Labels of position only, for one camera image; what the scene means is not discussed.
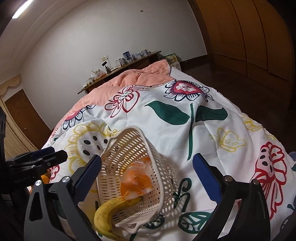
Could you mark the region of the small orange fruit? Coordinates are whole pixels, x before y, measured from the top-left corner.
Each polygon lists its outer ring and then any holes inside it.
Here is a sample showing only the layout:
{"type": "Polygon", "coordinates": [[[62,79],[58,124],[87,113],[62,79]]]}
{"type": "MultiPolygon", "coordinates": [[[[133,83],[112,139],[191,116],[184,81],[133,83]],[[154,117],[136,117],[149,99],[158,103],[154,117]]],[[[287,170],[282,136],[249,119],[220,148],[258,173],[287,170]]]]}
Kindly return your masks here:
{"type": "Polygon", "coordinates": [[[41,176],[43,183],[49,184],[50,183],[50,178],[51,178],[51,172],[50,170],[47,170],[45,174],[41,176]]]}

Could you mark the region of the beige curtain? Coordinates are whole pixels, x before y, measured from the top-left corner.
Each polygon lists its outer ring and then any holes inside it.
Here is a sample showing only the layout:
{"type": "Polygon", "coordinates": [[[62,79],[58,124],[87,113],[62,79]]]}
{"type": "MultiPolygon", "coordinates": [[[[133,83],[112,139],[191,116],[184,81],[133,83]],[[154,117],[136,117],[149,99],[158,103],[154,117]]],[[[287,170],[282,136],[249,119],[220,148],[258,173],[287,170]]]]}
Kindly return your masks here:
{"type": "Polygon", "coordinates": [[[7,158],[12,158],[23,153],[37,150],[35,145],[18,127],[2,99],[2,96],[7,92],[8,88],[16,87],[20,84],[20,82],[21,75],[18,74],[4,83],[1,83],[1,108],[6,114],[6,137],[4,138],[4,152],[7,158]]]}

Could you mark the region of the brown wooden door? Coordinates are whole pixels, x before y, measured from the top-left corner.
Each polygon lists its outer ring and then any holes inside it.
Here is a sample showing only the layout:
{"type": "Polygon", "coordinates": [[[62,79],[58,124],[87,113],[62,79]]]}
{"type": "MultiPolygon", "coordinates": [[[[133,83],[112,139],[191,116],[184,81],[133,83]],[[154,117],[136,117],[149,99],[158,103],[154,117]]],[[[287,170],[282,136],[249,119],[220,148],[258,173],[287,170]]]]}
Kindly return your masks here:
{"type": "Polygon", "coordinates": [[[41,149],[52,132],[32,106],[25,91],[21,89],[4,103],[23,134],[37,149],[41,149]]]}

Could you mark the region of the yellow banana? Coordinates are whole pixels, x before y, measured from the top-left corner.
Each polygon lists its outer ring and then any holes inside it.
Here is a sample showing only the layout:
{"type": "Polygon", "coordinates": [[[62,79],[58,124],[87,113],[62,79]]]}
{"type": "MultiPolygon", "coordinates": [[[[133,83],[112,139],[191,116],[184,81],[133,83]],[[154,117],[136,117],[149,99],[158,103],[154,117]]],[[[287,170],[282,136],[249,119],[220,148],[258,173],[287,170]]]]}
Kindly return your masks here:
{"type": "Polygon", "coordinates": [[[96,210],[94,215],[94,226],[96,231],[111,240],[125,240],[125,238],[114,233],[112,228],[112,218],[118,212],[128,209],[141,201],[142,197],[139,196],[134,199],[116,197],[105,202],[96,210]]]}

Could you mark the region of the plastic bag of oranges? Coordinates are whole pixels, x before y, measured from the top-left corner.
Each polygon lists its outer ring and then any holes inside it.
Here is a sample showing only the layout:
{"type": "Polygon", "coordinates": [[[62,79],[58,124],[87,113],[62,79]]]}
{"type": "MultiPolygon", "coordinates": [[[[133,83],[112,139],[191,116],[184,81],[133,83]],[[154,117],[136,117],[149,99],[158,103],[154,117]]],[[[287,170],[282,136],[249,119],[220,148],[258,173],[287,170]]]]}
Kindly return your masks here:
{"type": "Polygon", "coordinates": [[[120,194],[126,199],[134,199],[150,193],[153,189],[152,162],[144,157],[132,162],[120,177],[120,194]]]}

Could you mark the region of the white plastic perforated basket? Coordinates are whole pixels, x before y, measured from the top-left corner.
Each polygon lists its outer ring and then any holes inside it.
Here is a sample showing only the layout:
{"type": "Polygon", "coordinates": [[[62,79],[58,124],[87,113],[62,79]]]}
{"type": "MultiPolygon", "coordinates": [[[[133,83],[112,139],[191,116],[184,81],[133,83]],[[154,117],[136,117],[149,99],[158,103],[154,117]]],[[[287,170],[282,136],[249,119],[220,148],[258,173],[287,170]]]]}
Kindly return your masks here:
{"type": "Polygon", "coordinates": [[[101,160],[96,179],[100,204],[116,197],[142,198],[138,204],[115,214],[112,223],[117,228],[136,233],[171,210],[173,172],[139,128],[128,126],[110,138],[101,160]]]}

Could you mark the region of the floral white bed sheet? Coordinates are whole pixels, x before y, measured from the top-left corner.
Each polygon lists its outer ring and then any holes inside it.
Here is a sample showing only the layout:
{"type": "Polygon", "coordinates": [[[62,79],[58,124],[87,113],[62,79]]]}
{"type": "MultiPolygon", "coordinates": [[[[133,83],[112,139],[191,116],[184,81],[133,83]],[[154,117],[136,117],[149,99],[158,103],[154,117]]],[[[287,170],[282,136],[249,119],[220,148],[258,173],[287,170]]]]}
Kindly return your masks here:
{"type": "Polygon", "coordinates": [[[209,165],[236,181],[261,184],[271,237],[284,230],[295,211],[295,161],[260,123],[217,90],[171,67],[173,80],[154,86],[128,85],[103,106],[87,105],[66,118],[46,147],[65,150],[67,161],[50,169],[51,182],[72,175],[110,138],[136,126],[174,175],[171,210],[125,240],[192,240],[212,215],[208,197],[193,168],[200,153],[209,165]]]}

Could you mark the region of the blue mug on shelf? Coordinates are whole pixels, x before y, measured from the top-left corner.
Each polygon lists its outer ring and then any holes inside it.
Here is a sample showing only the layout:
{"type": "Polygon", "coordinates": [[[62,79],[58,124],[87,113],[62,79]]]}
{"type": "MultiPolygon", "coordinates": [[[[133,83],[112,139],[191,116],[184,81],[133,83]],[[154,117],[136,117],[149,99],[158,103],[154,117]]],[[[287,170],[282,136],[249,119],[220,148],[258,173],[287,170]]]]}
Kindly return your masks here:
{"type": "Polygon", "coordinates": [[[130,61],[132,59],[129,51],[124,52],[123,57],[126,61],[130,61]]]}

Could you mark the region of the pink quilt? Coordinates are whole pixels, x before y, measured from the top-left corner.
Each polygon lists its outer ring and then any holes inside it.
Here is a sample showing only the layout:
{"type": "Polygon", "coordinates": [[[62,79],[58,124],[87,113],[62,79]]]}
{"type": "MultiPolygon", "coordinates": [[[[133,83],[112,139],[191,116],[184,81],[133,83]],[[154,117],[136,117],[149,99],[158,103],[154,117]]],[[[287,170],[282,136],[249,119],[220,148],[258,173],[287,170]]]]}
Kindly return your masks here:
{"type": "Polygon", "coordinates": [[[132,69],[124,71],[107,83],[93,89],[89,94],[86,94],[76,102],[76,104],[58,122],[51,135],[53,136],[55,134],[66,118],[74,116],[74,114],[80,111],[83,107],[92,104],[103,106],[119,90],[128,85],[154,86],[167,83],[173,80],[170,73],[171,67],[166,60],[152,63],[142,70],[132,69]]]}

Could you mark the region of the ceiling tube light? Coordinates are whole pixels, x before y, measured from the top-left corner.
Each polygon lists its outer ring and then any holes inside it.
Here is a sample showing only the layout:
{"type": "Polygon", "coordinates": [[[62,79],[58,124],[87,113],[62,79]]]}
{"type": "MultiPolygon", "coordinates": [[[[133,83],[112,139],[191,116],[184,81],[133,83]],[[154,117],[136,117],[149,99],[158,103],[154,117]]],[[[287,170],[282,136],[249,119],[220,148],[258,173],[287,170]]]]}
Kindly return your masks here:
{"type": "Polygon", "coordinates": [[[22,4],[18,10],[14,13],[12,16],[12,19],[17,19],[28,7],[29,5],[33,2],[33,0],[27,0],[24,4],[22,4]]]}

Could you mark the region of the wooden headboard shelf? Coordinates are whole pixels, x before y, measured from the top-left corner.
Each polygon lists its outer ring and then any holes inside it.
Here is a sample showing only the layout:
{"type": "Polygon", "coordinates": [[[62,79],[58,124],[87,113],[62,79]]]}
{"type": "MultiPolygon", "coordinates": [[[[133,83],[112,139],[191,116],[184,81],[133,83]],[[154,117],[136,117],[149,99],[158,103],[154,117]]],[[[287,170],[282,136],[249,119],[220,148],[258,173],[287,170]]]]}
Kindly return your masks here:
{"type": "Polygon", "coordinates": [[[109,80],[111,80],[112,78],[118,76],[119,74],[123,73],[126,70],[146,68],[150,64],[152,64],[152,63],[159,60],[159,57],[158,57],[159,53],[161,53],[161,51],[154,51],[151,54],[149,54],[147,56],[144,56],[143,58],[140,58],[140,59],[137,59],[137,60],[133,61],[132,63],[125,64],[125,65],[111,71],[107,75],[104,75],[103,77],[95,79],[92,83],[90,83],[86,87],[83,87],[77,94],[81,94],[83,92],[88,94],[93,89],[95,89],[95,88],[99,87],[100,85],[108,82],[109,80]]]}

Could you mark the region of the wooden wardrobe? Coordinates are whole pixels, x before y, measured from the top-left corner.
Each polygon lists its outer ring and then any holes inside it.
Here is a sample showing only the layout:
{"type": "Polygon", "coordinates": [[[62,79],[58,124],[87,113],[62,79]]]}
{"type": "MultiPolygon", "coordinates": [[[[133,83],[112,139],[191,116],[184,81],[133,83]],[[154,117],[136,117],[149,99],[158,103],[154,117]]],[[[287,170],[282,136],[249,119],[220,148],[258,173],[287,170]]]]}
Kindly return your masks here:
{"type": "Polygon", "coordinates": [[[271,1],[189,1],[216,65],[277,93],[295,109],[295,34],[271,1]]]}

